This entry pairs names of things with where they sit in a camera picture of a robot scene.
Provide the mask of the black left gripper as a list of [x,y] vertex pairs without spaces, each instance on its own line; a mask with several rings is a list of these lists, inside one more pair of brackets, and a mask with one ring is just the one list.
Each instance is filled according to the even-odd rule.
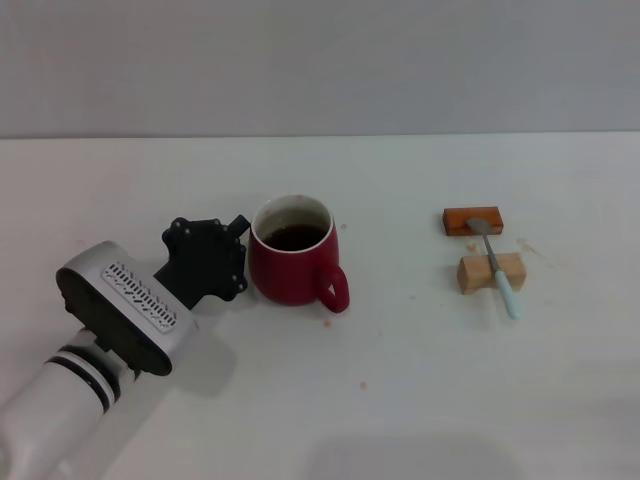
[[168,262],[154,278],[185,307],[206,296],[229,302],[247,289],[244,275],[247,248],[240,237],[251,228],[243,215],[228,225],[219,219],[175,219],[162,234]]

